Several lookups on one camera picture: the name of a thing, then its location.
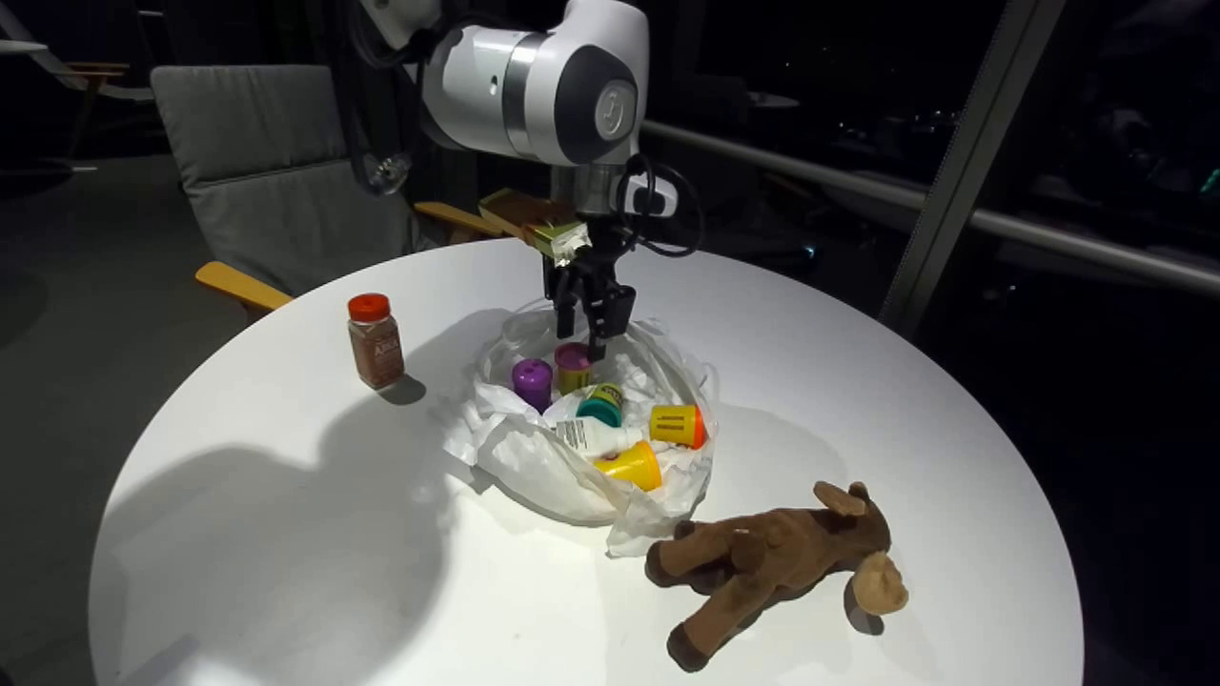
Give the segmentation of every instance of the stuffed animal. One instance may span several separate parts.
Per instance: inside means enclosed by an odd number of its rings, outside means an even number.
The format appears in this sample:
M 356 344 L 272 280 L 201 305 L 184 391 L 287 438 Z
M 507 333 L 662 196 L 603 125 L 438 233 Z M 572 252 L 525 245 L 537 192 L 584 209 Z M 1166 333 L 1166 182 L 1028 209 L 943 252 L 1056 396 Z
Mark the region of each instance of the stuffed animal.
M 703 670 L 741 629 L 786 598 L 808 596 L 831 571 L 846 585 L 846 619 L 882 635 L 882 614 L 908 605 L 901 570 L 889 561 L 889 524 L 861 483 L 849 494 L 817 483 L 828 513 L 766 513 L 723 524 L 685 524 L 673 541 L 648 549 L 657 588 L 690 585 L 710 604 L 667 642 L 681 670 Z

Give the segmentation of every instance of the white plastic bag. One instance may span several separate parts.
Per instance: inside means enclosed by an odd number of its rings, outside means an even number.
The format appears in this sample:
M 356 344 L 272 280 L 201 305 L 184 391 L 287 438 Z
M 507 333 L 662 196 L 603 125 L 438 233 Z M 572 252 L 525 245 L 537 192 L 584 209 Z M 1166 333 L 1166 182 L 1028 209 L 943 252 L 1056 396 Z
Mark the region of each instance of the white plastic bag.
M 511 317 L 474 370 L 462 422 L 447 449 L 488 472 L 525 507 L 578 525 L 610 525 L 607 552 L 634 557 L 648 541 L 667 538 L 710 488 L 711 478 L 711 370 L 677 352 L 657 323 L 634 323 L 595 363 L 595 379 L 625 396 L 620 426 L 574 419 L 578 393 L 560 396 L 545 415 L 511 393 L 511 366 L 521 360 L 554 360 L 550 311 Z M 710 444 L 699 449 L 650 444 L 662 483 L 640 494 L 595 471 L 595 459 L 628 449 L 648 438 L 650 405 L 699 405 Z

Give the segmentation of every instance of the spice jar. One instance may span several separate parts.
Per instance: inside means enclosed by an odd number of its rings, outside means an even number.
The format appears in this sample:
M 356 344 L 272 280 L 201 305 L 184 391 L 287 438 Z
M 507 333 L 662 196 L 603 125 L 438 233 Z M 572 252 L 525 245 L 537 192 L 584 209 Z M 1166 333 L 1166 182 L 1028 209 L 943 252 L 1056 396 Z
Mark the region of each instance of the spice jar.
M 389 391 L 404 379 L 404 346 L 385 293 L 363 293 L 348 303 L 356 370 L 367 386 Z

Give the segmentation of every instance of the round white table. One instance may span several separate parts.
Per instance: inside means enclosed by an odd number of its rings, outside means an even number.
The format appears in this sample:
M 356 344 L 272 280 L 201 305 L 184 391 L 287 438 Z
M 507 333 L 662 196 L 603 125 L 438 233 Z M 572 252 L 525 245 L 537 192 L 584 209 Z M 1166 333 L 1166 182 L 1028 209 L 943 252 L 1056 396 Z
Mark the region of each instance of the round white table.
M 490 241 L 359 272 L 220 346 L 134 448 L 91 570 L 104 686 L 400 682 L 935 682 L 1080 686 L 1063 534 L 990 415 L 877 322 L 770 272 L 628 256 L 638 317 L 720 373 L 720 449 L 699 519 L 817 507 L 865 482 L 910 605 L 884 638 L 841 619 L 841 575 L 783 604 L 703 675 L 667 635 L 703 604 L 607 561 L 607 530 L 550 524 L 448 471 L 466 366 L 540 298 L 535 252 Z M 418 399 L 359 379 L 348 298 L 385 289 Z

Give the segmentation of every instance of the brown plush toy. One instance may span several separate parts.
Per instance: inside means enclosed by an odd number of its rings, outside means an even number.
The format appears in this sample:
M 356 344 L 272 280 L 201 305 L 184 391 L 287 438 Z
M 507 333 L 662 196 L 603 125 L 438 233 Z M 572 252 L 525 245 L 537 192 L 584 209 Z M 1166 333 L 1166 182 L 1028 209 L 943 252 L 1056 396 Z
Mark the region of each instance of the brown plush toy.
M 690 524 L 673 541 L 648 549 L 657 588 L 690 585 L 710 604 L 671 635 L 671 659 L 703 670 L 741 629 L 786 598 L 808 596 L 831 571 L 846 585 L 846 619 L 882 635 L 882 614 L 908 605 L 908 588 L 889 552 L 889 524 L 861 483 L 817 483 L 828 513 L 766 513 L 750 519 Z

